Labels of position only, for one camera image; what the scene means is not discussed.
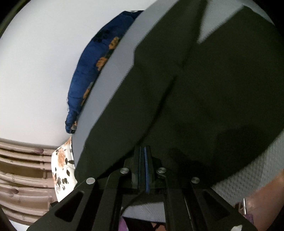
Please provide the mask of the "black pants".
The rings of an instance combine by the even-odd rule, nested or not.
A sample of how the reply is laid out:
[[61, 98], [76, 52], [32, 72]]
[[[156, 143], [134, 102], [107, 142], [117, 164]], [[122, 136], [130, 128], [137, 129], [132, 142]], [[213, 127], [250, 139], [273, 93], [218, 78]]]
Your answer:
[[134, 65], [95, 123], [76, 166], [102, 178], [135, 146], [165, 167], [216, 183], [283, 130], [280, 1], [242, 7], [198, 42], [208, 1], [178, 1], [138, 45]]

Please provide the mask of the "floral pillow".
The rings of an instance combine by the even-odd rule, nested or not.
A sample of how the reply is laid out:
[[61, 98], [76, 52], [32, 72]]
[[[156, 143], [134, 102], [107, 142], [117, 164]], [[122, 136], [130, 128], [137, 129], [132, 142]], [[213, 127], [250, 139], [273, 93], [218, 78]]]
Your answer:
[[75, 178], [72, 137], [52, 153], [51, 172], [56, 198], [58, 202], [61, 202], [78, 183]]

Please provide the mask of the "grey mesh mattress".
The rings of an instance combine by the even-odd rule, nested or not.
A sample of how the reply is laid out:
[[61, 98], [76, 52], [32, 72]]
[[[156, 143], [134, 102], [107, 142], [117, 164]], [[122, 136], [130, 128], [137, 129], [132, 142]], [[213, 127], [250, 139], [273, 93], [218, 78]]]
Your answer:
[[[111, 55], [110, 60], [106, 63], [91, 90], [91, 94], [79, 117], [78, 128], [73, 135], [76, 166], [91, 129], [133, 67], [136, 48], [177, 2], [178, 1], [157, 1], [142, 12], [125, 34], [114, 53]], [[268, 19], [268, 15], [256, 2], [257, 1], [208, 1], [209, 7], [205, 11], [205, 20], [201, 24], [201, 34], [198, 36], [197, 41], [204, 41], [213, 30], [216, 30], [219, 26], [224, 24], [242, 7], [249, 7], [263, 18]], [[233, 205], [239, 202], [243, 197], [247, 197], [253, 192], [265, 187], [282, 170], [283, 130], [261, 155], [241, 170], [216, 183], [210, 183], [209, 181], [207, 181], [207, 183], [229, 204]]]

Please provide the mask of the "blue fleece blanket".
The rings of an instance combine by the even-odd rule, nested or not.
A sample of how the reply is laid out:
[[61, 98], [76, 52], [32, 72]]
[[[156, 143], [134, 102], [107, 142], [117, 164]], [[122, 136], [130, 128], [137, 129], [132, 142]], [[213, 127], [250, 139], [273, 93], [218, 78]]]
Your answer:
[[67, 95], [65, 130], [73, 134], [93, 84], [130, 26], [143, 11], [123, 11], [103, 26], [83, 50]]

